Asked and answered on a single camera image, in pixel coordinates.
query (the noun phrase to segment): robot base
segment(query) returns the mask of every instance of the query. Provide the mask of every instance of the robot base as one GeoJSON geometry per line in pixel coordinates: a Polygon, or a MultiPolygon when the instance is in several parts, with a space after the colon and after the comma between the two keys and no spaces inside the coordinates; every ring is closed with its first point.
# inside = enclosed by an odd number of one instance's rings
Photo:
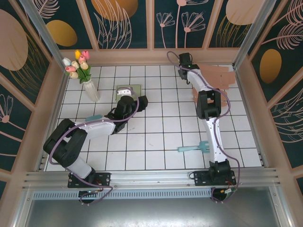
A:
{"type": "Polygon", "coordinates": [[[206,171],[195,171],[193,172],[195,186],[224,186],[228,183],[236,185],[235,173],[231,170],[229,173],[216,176],[213,180],[211,179],[210,173],[206,171]]]}
{"type": "MultiPolygon", "coordinates": [[[[92,184],[96,184],[96,185],[109,186],[110,173],[96,173],[95,170],[93,170],[92,172],[93,173],[91,174],[93,176],[93,180],[88,180],[88,178],[90,177],[88,176],[87,178],[84,179],[85,181],[87,182],[91,181],[92,184]]],[[[79,181],[78,178],[72,174],[69,174],[68,178],[69,178],[67,184],[68,188],[96,188],[79,181]]]]}

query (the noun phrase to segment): tulip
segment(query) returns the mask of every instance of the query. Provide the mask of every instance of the tulip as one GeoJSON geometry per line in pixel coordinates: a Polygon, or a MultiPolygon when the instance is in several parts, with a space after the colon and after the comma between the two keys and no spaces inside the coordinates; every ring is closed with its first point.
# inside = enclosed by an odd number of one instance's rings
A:
{"type": "Polygon", "coordinates": [[[63,58],[63,64],[65,65],[65,66],[70,66],[71,65],[71,60],[69,60],[68,58],[63,58]]]}
{"type": "Polygon", "coordinates": [[[79,50],[75,50],[75,58],[78,60],[81,55],[81,52],[79,50]]]}
{"type": "Polygon", "coordinates": [[[73,66],[66,66],[65,71],[67,72],[75,72],[77,69],[73,66]]]}
{"type": "Polygon", "coordinates": [[[81,61],[80,67],[83,70],[87,70],[89,68],[89,65],[85,61],[81,61]]]}
{"type": "Polygon", "coordinates": [[[85,57],[82,54],[80,55],[78,62],[81,63],[81,61],[85,61],[85,57]]]}
{"type": "Polygon", "coordinates": [[[73,79],[77,79],[79,77],[77,72],[70,72],[70,77],[73,79]]]}
{"type": "Polygon", "coordinates": [[[82,51],[82,55],[85,57],[86,60],[90,58],[88,51],[82,51]]]}
{"type": "Polygon", "coordinates": [[[73,67],[75,67],[76,69],[79,68],[79,64],[78,64],[76,61],[72,61],[72,62],[71,62],[71,65],[72,65],[73,67]]]}

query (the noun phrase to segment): brush handle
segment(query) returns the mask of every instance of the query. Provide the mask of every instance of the brush handle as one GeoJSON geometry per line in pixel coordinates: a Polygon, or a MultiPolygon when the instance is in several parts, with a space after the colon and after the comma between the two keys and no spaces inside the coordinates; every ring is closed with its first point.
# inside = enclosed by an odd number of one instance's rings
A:
{"type": "Polygon", "coordinates": [[[188,146],[188,147],[179,147],[178,152],[184,152],[189,150],[199,150],[199,146],[188,146]]]}

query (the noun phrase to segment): pink tulip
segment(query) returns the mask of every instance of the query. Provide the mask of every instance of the pink tulip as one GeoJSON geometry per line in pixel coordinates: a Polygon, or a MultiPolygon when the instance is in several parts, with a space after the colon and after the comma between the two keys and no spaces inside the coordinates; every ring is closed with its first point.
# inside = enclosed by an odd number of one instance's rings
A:
{"type": "Polygon", "coordinates": [[[77,69],[73,66],[66,66],[65,71],[67,72],[75,72],[77,69]]]}
{"type": "Polygon", "coordinates": [[[85,61],[85,57],[83,54],[80,55],[78,62],[81,63],[81,61],[85,61]]]}
{"type": "Polygon", "coordinates": [[[90,58],[88,51],[82,51],[82,55],[85,57],[86,60],[90,58]]]}

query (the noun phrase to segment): white tile floor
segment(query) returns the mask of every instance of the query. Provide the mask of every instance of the white tile floor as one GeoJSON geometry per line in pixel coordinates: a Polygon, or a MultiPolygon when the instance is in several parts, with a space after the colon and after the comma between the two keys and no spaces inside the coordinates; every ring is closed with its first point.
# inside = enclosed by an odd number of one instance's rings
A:
{"type": "MultiPolygon", "coordinates": [[[[92,67],[92,79],[100,100],[89,100],[78,80],[69,79],[58,123],[63,118],[83,122],[86,117],[107,114],[116,106],[117,85],[141,84],[149,104],[116,135],[88,140],[81,157],[97,171],[195,169],[209,167],[209,154],[201,151],[178,153],[181,146],[196,146],[207,140],[196,115],[192,86],[176,77],[174,66],[92,67]]],[[[220,120],[225,152],[236,157],[241,167],[261,166],[242,98],[235,83],[226,90],[231,113],[220,120]]],[[[236,167],[230,160],[231,167],[236,167]]],[[[47,171],[63,171],[47,164],[47,171]]]]}

